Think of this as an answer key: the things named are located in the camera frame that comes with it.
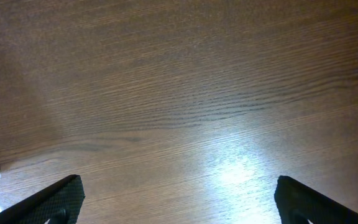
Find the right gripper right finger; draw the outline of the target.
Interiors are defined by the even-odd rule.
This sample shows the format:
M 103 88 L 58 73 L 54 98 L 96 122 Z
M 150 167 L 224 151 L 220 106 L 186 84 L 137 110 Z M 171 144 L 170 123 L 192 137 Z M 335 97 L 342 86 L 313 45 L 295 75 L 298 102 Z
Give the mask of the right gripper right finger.
M 282 224 L 358 224 L 358 213 L 305 184 L 278 177 L 274 193 Z

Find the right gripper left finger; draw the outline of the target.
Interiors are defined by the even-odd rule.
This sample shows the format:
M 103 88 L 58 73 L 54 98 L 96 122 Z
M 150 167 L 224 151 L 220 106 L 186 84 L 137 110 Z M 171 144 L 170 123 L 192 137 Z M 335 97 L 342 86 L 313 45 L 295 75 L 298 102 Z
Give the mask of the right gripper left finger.
M 0 212 L 0 224 L 75 224 L 84 199 L 81 177 L 68 175 Z

